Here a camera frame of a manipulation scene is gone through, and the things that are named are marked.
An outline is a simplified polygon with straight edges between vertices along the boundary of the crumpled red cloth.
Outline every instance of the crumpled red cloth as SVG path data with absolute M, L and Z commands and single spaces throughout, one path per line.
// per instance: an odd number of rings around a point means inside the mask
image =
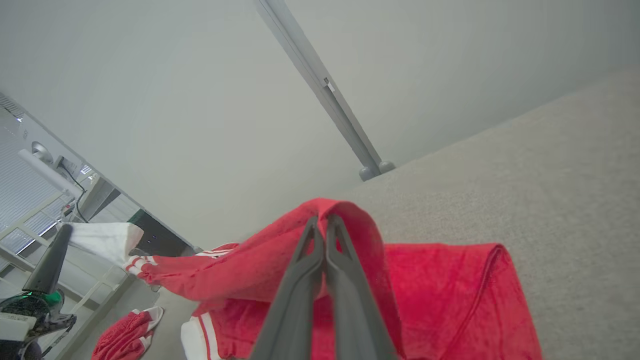
M 326 236 L 331 214 L 346 225 L 399 357 L 542 359 L 502 245 L 385 245 L 373 219 L 350 202 L 311 200 L 242 244 L 184 258 L 134 257 L 128 268 L 199 301 L 193 316 L 210 314 L 220 357 L 247 359 L 307 220 L 318 216 Z M 312 358 L 335 358 L 332 302 L 325 292 L 314 302 Z

